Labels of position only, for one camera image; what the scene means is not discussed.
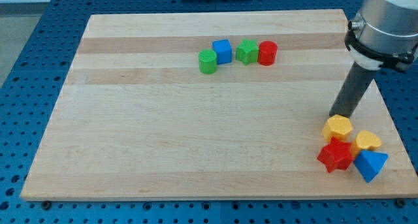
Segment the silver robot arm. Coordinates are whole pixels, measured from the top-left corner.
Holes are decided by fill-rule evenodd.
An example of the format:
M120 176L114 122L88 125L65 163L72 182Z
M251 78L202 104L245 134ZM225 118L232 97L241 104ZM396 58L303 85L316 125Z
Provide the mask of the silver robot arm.
M364 0L347 26L349 54L366 70L406 72L417 59L417 0Z

